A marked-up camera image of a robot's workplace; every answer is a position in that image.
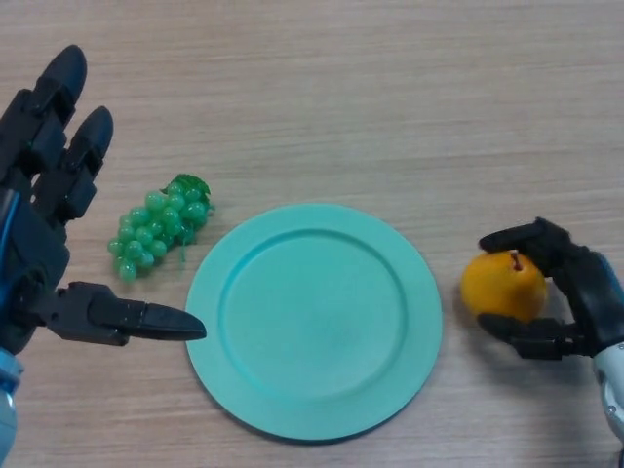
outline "fake grapes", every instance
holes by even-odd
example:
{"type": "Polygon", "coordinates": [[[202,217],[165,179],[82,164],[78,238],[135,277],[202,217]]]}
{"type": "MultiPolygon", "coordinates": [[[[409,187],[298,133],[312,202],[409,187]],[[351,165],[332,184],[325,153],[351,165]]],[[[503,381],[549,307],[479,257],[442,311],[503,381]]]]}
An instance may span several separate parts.
{"type": "Polygon", "coordinates": [[[131,283],[138,273],[148,273],[176,245],[195,241],[208,221],[210,188],[194,175],[178,175],[163,190],[145,195],[144,206],[119,218],[117,236],[108,242],[113,268],[131,283]]]}

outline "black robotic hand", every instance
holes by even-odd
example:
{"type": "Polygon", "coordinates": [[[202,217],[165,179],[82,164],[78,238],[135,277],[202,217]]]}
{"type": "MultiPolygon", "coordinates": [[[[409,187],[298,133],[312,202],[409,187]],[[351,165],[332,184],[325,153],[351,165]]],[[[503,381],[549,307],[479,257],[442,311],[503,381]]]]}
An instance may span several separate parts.
{"type": "Polygon", "coordinates": [[[69,263],[65,226],[94,199],[94,180],[113,136],[110,112],[99,107],[65,148],[64,131],[86,78],[83,52],[67,47],[0,119],[0,347],[13,354],[37,327],[64,339],[118,346],[130,336],[206,336],[192,315],[117,298],[104,285],[57,290],[69,263]]]}
{"type": "Polygon", "coordinates": [[[571,242],[561,227],[538,218],[532,224],[490,234],[479,242],[486,252],[517,250],[535,263],[567,298],[574,322],[536,319],[529,324],[483,314],[479,324],[512,345],[525,359],[594,357],[624,341],[624,292],[606,259],[571,242]]]}

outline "light green plate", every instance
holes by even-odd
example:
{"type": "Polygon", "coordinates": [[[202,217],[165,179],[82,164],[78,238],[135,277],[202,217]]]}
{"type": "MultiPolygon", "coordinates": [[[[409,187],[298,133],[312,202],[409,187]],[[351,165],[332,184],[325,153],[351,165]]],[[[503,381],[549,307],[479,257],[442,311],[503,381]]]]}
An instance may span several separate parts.
{"type": "Polygon", "coordinates": [[[336,205],[270,211],[202,263],[186,310],[208,337],[188,343],[225,410],[280,438],[354,436],[420,390],[442,341],[433,275],[389,225],[336,205]]]}

